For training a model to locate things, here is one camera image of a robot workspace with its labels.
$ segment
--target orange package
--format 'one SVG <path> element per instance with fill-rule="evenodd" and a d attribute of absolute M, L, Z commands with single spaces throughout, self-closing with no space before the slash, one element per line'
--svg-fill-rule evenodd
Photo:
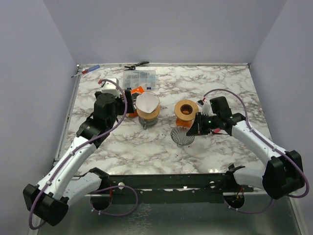
<path fill-rule="evenodd" d="M 134 103 L 134 104 L 136 103 L 137 97 L 138 97 L 140 94 L 142 94 L 142 93 L 144 93 L 144 90 L 143 90 L 142 87 L 137 87 L 137 88 L 131 90 L 132 99 L 133 99 L 133 103 Z M 134 112 L 133 114 L 128 114 L 128 117 L 134 118 L 134 117 L 138 116 L 136 107 L 134 106 L 134 108 L 135 108 L 135 112 Z"/>

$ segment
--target blue screwdriver handle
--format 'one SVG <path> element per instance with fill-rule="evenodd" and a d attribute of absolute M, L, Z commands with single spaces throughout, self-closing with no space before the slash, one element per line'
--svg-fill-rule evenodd
<path fill-rule="evenodd" d="M 88 72 L 97 70 L 98 68 L 100 68 L 100 65 L 92 66 L 92 67 L 90 67 L 89 69 L 86 69 L 86 70 L 82 71 L 82 74 L 85 74 L 85 73 L 88 73 Z"/>

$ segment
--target gray wall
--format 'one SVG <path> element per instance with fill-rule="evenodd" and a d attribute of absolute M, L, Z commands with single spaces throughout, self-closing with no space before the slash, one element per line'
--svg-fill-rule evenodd
<path fill-rule="evenodd" d="M 42 0 L 0 3 L 0 234 L 27 233 L 22 191 L 48 172 L 75 62 Z"/>
<path fill-rule="evenodd" d="M 78 64 L 252 62 L 286 0 L 45 0 Z"/>
<path fill-rule="evenodd" d="M 313 184 L 313 1 L 288 0 L 252 65 L 252 78 L 277 143 L 302 155 Z M 313 234 L 313 193 L 300 200 Z"/>

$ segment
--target marble countertop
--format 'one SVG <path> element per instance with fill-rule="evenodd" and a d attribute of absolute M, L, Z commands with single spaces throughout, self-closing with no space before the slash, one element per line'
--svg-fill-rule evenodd
<path fill-rule="evenodd" d="M 254 169 L 264 166 L 241 142 L 228 135 L 200 136 L 190 146 L 180 149 L 172 141 L 175 127 L 175 104 L 182 99 L 197 101 L 215 88 L 238 94 L 245 102 L 253 126 L 270 138 L 268 126 L 247 66 L 183 66 L 141 67 L 156 70 L 157 89 L 161 102 L 158 123 L 143 130 L 138 117 L 126 118 L 80 167 L 83 174 L 97 167 L 109 174 L 179 174 L 226 172 L 231 164 Z M 100 68 L 81 78 L 65 149 L 69 148 L 76 131 L 93 111 L 94 93 L 100 91 L 98 80 L 122 79 L 123 69 Z M 233 113 L 241 112 L 241 104 L 231 94 L 215 92 L 208 99 L 224 95 Z"/>

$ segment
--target screwdriver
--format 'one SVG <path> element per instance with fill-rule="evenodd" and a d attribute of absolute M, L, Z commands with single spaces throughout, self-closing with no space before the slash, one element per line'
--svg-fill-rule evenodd
<path fill-rule="evenodd" d="M 89 69 L 86 69 L 86 70 L 82 71 L 81 73 L 78 73 L 78 74 L 76 74 L 76 75 L 74 75 L 74 76 L 72 76 L 72 77 L 76 77 L 76 76 L 81 75 L 81 74 L 86 74 L 86 73 L 88 73 L 88 72 L 97 70 L 98 68 L 100 68 L 100 65 L 92 66 L 92 67 L 90 67 Z"/>

